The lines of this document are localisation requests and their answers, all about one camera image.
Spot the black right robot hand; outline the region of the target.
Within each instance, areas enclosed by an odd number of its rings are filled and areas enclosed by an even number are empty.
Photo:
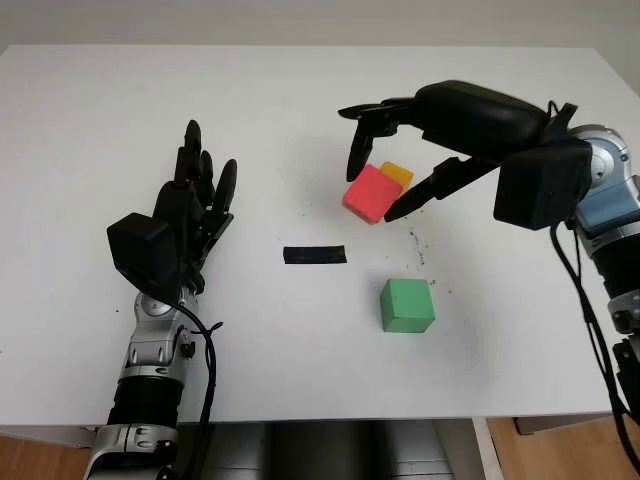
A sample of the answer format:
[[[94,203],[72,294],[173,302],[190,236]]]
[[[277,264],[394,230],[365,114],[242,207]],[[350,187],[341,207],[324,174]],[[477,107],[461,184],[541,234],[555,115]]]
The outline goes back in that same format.
[[[537,146],[551,117],[524,100],[459,80],[424,86],[412,97],[342,108],[338,114],[357,122],[346,168],[349,182],[364,169],[374,140],[395,135],[401,125],[420,130],[425,141],[468,157],[449,157],[436,165],[430,176],[392,204],[384,215],[387,222],[451,195],[511,155]]]

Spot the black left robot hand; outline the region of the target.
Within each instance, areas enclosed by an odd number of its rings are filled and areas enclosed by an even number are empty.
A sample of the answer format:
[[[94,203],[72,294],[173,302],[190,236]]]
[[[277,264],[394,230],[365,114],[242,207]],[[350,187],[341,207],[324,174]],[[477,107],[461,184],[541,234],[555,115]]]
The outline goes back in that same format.
[[[204,290],[201,270],[207,256],[233,220],[230,212],[238,175],[237,161],[228,160],[213,182],[213,160],[202,148],[197,121],[187,124],[179,147],[174,178],[157,197],[153,217],[171,229],[175,250],[169,255],[169,274],[160,282],[163,297],[176,300],[182,288]]]

